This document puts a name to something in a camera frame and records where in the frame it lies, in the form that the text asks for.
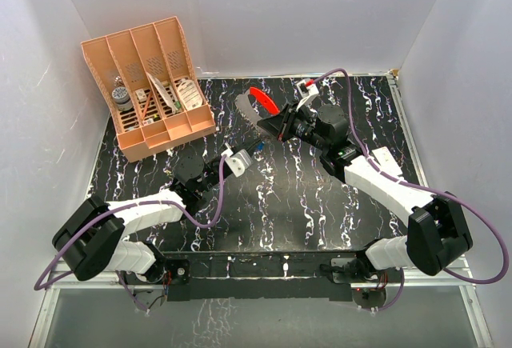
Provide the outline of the white and red keyring holder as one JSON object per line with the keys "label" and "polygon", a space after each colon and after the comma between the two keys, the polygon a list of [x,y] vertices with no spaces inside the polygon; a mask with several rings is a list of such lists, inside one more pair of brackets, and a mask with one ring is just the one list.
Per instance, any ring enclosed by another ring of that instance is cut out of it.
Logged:
{"label": "white and red keyring holder", "polygon": [[250,86],[235,98],[238,112],[251,125],[256,126],[260,120],[267,116],[275,116],[280,112],[274,100],[263,90]]}

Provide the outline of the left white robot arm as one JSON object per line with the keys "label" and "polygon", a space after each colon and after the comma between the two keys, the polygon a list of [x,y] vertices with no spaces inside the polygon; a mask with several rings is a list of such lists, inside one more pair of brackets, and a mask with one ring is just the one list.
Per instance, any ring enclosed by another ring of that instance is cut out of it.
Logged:
{"label": "left white robot arm", "polygon": [[222,212],[225,180],[242,176],[262,144],[256,138],[226,146],[209,162],[198,155],[183,156],[170,187],[156,194],[121,202],[90,196],[53,237],[58,257],[80,282],[104,271],[133,273],[148,283],[160,281],[166,270],[164,256],[148,242],[132,242],[130,236],[183,218],[200,229],[214,227]]}

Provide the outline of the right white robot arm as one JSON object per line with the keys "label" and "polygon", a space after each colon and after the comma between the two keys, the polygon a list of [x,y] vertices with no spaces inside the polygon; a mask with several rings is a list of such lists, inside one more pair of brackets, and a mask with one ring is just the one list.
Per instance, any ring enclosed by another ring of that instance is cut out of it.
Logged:
{"label": "right white robot arm", "polygon": [[257,126],[279,141],[298,138],[320,150],[328,174],[371,196],[406,226],[406,235],[381,238],[365,247],[356,263],[362,279],[372,282],[385,269],[410,266],[434,276],[472,247],[462,207],[378,173],[350,139],[341,107],[323,105],[311,115],[304,107],[287,104],[280,113],[260,118]]}

